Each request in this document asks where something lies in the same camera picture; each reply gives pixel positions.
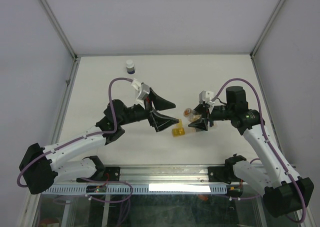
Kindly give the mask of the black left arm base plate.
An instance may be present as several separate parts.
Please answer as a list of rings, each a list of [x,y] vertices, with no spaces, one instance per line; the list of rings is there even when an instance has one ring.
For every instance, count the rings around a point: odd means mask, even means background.
[[[109,181],[119,181],[121,168],[119,166],[105,166],[104,169],[97,170],[91,177],[77,178],[77,183],[105,183]]]

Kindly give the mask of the clear glass pill bottle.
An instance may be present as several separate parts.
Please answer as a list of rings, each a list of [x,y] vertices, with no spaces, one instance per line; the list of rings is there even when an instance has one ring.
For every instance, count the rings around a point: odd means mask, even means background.
[[[193,123],[202,118],[202,115],[197,112],[190,112],[187,119],[190,123]]]

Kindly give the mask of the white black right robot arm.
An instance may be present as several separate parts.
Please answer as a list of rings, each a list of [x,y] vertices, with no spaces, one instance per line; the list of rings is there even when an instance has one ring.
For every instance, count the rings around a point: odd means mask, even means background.
[[[306,211],[314,190],[312,180],[301,177],[273,146],[261,113],[249,108],[243,87],[227,87],[226,103],[221,105],[215,105],[214,98],[212,91],[199,94],[199,104],[194,111],[200,118],[189,126],[208,131],[217,121],[230,121],[251,145],[266,171],[260,172],[245,157],[234,154],[225,160],[222,170],[213,174],[215,178],[226,184],[237,179],[248,183],[262,196],[264,206],[275,218],[298,210]]]

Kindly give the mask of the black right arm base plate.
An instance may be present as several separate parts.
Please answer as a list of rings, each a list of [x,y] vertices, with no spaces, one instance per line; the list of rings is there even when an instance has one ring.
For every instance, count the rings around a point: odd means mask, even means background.
[[[209,166],[207,168],[208,181],[213,182],[223,182],[230,184],[232,182],[232,177],[229,169],[225,166]]]

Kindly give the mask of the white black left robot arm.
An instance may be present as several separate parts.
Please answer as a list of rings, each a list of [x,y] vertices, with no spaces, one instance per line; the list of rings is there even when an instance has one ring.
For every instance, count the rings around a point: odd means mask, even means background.
[[[73,158],[117,141],[125,133],[124,125],[147,120],[156,132],[161,132],[179,122],[160,113],[174,108],[173,102],[160,97],[152,88],[143,93],[140,103],[130,107],[113,99],[104,110],[104,117],[74,139],[47,146],[30,145],[20,162],[17,184],[37,195],[57,182],[81,178],[101,181],[105,168],[96,155],[77,161]]]

